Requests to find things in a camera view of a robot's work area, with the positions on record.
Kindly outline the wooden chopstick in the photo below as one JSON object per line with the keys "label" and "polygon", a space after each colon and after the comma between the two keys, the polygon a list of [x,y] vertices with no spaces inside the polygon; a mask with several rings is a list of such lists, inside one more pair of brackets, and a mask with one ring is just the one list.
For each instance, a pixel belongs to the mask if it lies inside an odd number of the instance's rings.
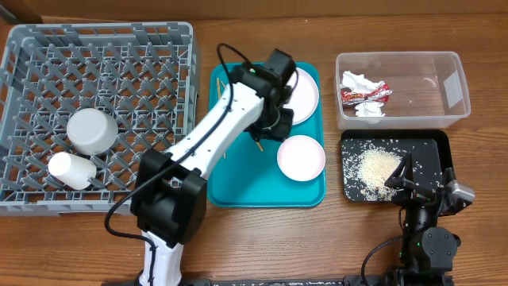
{"label": "wooden chopstick", "polygon": [[217,85],[217,99],[220,100],[222,92],[225,89],[225,84],[219,78],[216,78],[216,85]]}
{"label": "wooden chopstick", "polygon": [[259,141],[257,141],[257,142],[256,142],[256,144],[257,144],[257,146],[258,146],[259,150],[260,150],[261,152],[263,152],[264,148],[263,148],[263,146],[261,145],[261,143],[260,143]]}

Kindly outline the white napkin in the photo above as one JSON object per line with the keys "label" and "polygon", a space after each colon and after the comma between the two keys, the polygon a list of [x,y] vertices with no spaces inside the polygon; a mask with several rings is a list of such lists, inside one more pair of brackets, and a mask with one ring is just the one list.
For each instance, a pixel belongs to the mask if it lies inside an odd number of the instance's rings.
{"label": "white napkin", "polygon": [[[363,74],[356,75],[350,71],[344,71],[340,89],[348,87],[351,91],[356,93],[370,93],[384,83],[384,81],[372,82],[366,79]],[[353,107],[357,117],[384,117],[385,114],[382,112],[384,103],[385,102],[363,102],[353,105]]]}

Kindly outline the grey bowl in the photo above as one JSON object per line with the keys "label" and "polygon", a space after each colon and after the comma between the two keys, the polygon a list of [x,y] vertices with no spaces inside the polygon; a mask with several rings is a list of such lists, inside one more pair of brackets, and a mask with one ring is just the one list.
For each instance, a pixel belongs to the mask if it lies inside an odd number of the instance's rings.
{"label": "grey bowl", "polygon": [[115,119],[94,108],[74,113],[67,123],[67,137],[78,153],[92,156],[106,152],[116,141]]}

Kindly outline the white cup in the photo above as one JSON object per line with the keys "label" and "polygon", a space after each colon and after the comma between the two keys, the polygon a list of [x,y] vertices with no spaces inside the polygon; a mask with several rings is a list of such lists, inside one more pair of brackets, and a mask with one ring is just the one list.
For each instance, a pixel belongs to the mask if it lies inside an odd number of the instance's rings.
{"label": "white cup", "polygon": [[60,152],[49,160],[48,171],[72,189],[83,190],[90,185],[88,180],[95,178],[97,167],[91,160]]}

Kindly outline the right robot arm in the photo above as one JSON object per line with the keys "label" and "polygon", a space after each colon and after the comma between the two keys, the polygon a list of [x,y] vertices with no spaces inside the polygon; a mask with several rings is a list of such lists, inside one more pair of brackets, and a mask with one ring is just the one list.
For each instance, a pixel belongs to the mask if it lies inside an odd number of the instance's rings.
{"label": "right robot arm", "polygon": [[389,188],[400,190],[392,202],[406,211],[402,227],[400,261],[402,265],[389,271],[381,285],[453,286],[452,260],[460,246],[458,236],[437,225],[446,208],[452,205],[451,190],[441,185],[435,191],[413,181],[410,153],[385,181]]}

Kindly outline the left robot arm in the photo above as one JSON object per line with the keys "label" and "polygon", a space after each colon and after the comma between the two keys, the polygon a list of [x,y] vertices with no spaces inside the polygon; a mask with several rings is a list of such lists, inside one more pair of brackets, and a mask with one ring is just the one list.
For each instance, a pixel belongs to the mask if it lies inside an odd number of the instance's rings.
{"label": "left robot arm", "polygon": [[288,138],[294,112],[284,105],[296,74],[295,63],[235,66],[226,72],[229,85],[219,100],[184,139],[164,153],[142,155],[130,207],[146,246],[140,285],[180,284],[183,246],[206,213],[207,180],[238,136]]}

